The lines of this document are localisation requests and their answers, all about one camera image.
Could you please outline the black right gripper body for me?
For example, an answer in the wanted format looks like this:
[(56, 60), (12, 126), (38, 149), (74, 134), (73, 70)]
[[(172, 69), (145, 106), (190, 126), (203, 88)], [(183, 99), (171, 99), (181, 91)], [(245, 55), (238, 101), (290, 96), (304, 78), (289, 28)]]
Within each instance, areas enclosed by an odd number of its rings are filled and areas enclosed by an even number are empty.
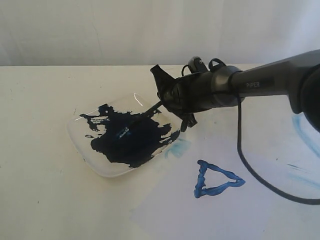
[(198, 56), (193, 57), (187, 67), (191, 73), (174, 78), (174, 85), (159, 95), (162, 105), (176, 115), (216, 108), (218, 103), (212, 89), (213, 73)]

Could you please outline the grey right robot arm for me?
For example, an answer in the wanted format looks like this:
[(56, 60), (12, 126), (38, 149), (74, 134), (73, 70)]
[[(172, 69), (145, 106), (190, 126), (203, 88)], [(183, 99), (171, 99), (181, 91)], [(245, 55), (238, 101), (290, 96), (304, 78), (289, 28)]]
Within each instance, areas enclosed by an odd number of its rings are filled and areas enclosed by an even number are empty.
[(195, 66), (173, 78), (159, 65), (151, 68), (162, 105), (182, 119), (181, 129), (193, 127), (194, 113), (237, 106), (246, 97), (287, 96), (292, 112), (304, 113), (320, 129), (320, 51), (312, 50), (248, 70), (226, 65)]

